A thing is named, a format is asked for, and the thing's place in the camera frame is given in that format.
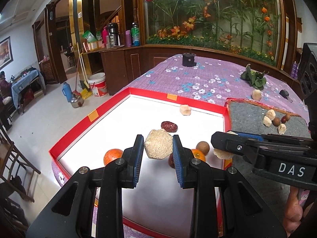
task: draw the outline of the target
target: air pot thermos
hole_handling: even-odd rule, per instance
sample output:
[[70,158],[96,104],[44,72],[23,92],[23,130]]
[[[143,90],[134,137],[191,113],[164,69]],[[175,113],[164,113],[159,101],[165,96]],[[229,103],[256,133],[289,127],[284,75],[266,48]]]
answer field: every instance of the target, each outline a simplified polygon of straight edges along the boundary
[[118,31],[118,24],[117,23],[110,23],[107,27],[111,46],[118,46],[119,45],[119,31]]
[[183,63],[182,65],[185,67],[194,67],[196,66],[195,62],[195,54],[192,53],[183,53]]

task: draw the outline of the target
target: red border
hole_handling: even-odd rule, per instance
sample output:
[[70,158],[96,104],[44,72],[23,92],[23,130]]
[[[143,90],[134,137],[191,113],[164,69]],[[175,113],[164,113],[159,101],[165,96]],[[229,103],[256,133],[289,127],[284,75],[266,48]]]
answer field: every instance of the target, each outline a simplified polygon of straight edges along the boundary
[[[94,124],[100,117],[102,117],[106,112],[108,112],[111,108],[113,108],[120,101],[128,97],[130,94],[139,95],[143,97],[158,99],[167,102],[173,102],[179,105],[189,105],[191,107],[200,108],[203,110],[211,111],[214,113],[219,113],[223,115],[224,118],[224,129],[225,131],[229,131],[231,129],[231,122],[229,117],[229,111],[227,107],[223,107],[216,104],[211,104],[204,101],[198,101],[191,98],[177,96],[176,100],[172,100],[167,98],[166,93],[161,93],[157,91],[150,91],[145,89],[139,89],[134,87],[128,87],[123,91],[117,93],[113,97],[111,97],[108,101],[99,106],[96,111],[98,113],[98,117],[94,121],[90,121],[88,116],[82,119],[79,123],[77,123],[72,129],[69,130],[50,150],[49,154],[52,157],[53,161],[57,164],[57,167],[60,171],[69,179],[71,175],[65,170],[65,168],[59,163],[57,160],[58,156],[77,138],[79,137],[87,128],[89,128],[92,124]],[[218,221],[222,222],[222,212],[221,212],[221,203],[218,203],[217,206],[217,217]],[[171,236],[167,236],[161,233],[157,233],[153,230],[147,229],[143,226],[138,225],[130,221],[127,218],[123,218],[123,223],[143,234],[155,237],[155,238],[171,238]]]

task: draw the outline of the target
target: white lettering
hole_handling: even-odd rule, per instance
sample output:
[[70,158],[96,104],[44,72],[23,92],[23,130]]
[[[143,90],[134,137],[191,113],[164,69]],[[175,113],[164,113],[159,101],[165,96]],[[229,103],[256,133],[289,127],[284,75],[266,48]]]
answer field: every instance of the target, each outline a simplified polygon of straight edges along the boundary
[[293,165],[292,168],[288,171],[287,174],[292,173],[292,175],[294,175],[294,170],[295,170],[295,166]]
[[297,176],[298,176],[298,177],[302,177],[302,176],[304,175],[304,170],[305,170],[305,167],[301,167],[301,168],[299,169],[299,172],[300,172],[301,174],[298,174]]
[[281,163],[281,165],[280,165],[280,169],[278,170],[279,172],[284,172],[285,171],[285,168],[286,168],[286,164],[284,164],[284,163]]

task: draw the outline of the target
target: car key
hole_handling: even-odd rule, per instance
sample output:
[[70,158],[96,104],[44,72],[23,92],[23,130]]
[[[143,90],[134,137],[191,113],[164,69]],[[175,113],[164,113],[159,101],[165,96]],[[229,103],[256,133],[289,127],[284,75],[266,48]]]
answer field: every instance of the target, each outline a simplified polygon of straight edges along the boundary
[[289,100],[291,103],[293,102],[293,100],[291,98],[289,98],[289,93],[285,90],[285,89],[282,89],[280,91],[280,95],[284,98],[286,98],[287,100]]

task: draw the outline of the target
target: orange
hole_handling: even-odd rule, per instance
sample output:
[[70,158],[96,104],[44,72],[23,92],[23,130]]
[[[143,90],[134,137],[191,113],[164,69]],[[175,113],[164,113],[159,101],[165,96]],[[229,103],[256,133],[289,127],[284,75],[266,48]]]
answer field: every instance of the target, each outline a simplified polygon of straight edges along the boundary
[[205,155],[198,149],[192,149],[193,155],[195,158],[199,158],[201,161],[206,162]]
[[122,157],[123,151],[121,149],[110,149],[103,157],[103,163],[106,166],[111,161],[116,160],[119,157]]

